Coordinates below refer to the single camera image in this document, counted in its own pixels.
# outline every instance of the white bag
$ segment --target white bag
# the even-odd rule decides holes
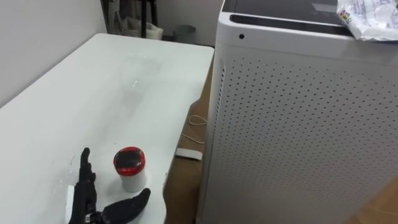
[[[122,21],[122,35],[141,37],[141,21],[130,17]],[[147,22],[147,39],[162,40],[163,29]]]
[[[396,0],[338,0],[337,15],[358,40],[398,40]]]

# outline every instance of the cable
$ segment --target cable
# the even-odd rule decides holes
[[[199,118],[199,119],[201,119],[203,121],[201,123],[196,123],[196,122],[192,121],[192,118]],[[194,125],[194,126],[206,125],[207,124],[207,120],[205,118],[202,118],[199,115],[191,115],[188,118],[188,123],[191,124],[191,125]],[[184,136],[187,139],[189,139],[189,140],[191,140],[191,141],[193,141],[195,143],[198,143],[198,144],[204,144],[205,143],[205,142],[202,142],[202,141],[198,141],[198,140],[194,139],[193,137],[187,136],[186,134],[182,134],[182,136]]]

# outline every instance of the trash bin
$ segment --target trash bin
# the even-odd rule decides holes
[[[184,44],[196,43],[197,29],[190,25],[179,25],[174,29],[174,41]]]

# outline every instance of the perforated panel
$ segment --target perforated panel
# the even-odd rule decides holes
[[[343,223],[397,174],[396,68],[238,48],[216,61],[203,223]]]

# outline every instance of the white air purifier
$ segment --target white air purifier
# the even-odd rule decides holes
[[[396,177],[398,45],[316,1],[224,2],[197,223],[344,223]]]

